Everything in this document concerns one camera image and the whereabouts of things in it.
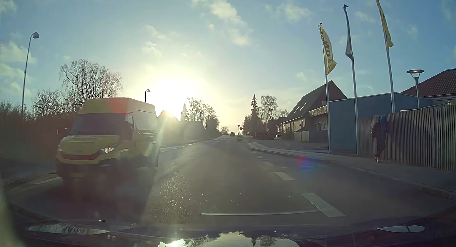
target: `street lamp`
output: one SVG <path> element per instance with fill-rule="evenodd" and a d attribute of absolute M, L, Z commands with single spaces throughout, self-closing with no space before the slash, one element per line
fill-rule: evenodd
<path fill-rule="evenodd" d="M 26 59 L 26 69 L 24 70 L 24 85 L 22 87 L 22 108 L 20 109 L 20 114 L 24 116 L 24 94 L 26 92 L 26 75 L 27 75 L 27 63 L 28 63 L 28 54 L 30 53 L 30 43 L 31 43 L 31 38 L 33 39 L 38 39 L 40 35 L 38 32 L 34 32 L 33 34 L 30 35 L 30 40 L 29 40 L 29 48 L 27 50 L 27 59 Z"/>
<path fill-rule="evenodd" d="M 416 98 L 418 100 L 418 109 L 419 107 L 419 90 L 418 90 L 418 78 L 419 75 L 424 72 L 424 70 L 421 69 L 414 69 L 414 70 L 408 70 L 407 73 L 409 73 L 413 79 L 415 79 L 415 85 L 416 85 Z"/>
<path fill-rule="evenodd" d="M 145 103 L 145 95 L 146 95 L 148 92 L 151 92 L 151 90 L 150 90 L 150 89 L 147 89 L 147 90 L 145 90 L 145 92 L 144 92 L 144 103 Z"/>

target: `van headlight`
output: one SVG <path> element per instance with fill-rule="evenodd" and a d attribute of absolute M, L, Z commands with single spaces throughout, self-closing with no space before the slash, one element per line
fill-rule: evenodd
<path fill-rule="evenodd" d="M 106 148 L 101 149 L 101 153 L 102 154 L 107 154 L 107 153 L 112 152 L 112 151 L 114 151 L 114 147 L 112 147 L 112 146 L 108 146 Z"/>

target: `van license plate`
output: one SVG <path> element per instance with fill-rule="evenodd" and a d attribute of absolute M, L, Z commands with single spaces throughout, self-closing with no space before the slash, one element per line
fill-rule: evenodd
<path fill-rule="evenodd" d="M 73 178 L 82 179 L 84 177 L 84 174 L 83 173 L 72 173 L 71 176 Z"/>

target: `pedestrian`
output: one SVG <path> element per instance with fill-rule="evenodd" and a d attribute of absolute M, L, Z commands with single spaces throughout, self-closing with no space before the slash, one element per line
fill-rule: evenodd
<path fill-rule="evenodd" d="M 377 150 L 373 158 L 378 163 L 380 162 L 380 154 L 385 150 L 387 133 L 388 122 L 386 116 L 382 116 L 382 118 L 372 127 L 371 131 L 371 137 L 375 138 L 375 143 L 377 145 Z"/>

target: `yellow flag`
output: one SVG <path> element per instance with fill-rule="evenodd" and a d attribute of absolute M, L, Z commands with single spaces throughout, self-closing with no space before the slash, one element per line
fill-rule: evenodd
<path fill-rule="evenodd" d="M 325 53 L 325 72 L 326 75 L 328 75 L 334 67 L 336 67 L 337 63 L 333 60 L 333 46 L 321 23 L 318 28 L 320 29 L 320 36 L 323 42 L 323 52 Z"/>
<path fill-rule="evenodd" d="M 394 46 L 394 44 L 391 42 L 391 35 L 390 31 L 388 31 L 388 25 L 386 24 L 386 18 L 385 14 L 383 13 L 383 9 L 380 6 L 379 0 L 377 1 L 377 7 L 379 7 L 379 12 L 380 12 L 380 19 L 382 20 L 382 26 L 383 26 L 383 35 L 385 36 L 385 45 L 387 49 L 390 49 L 390 47 Z"/>

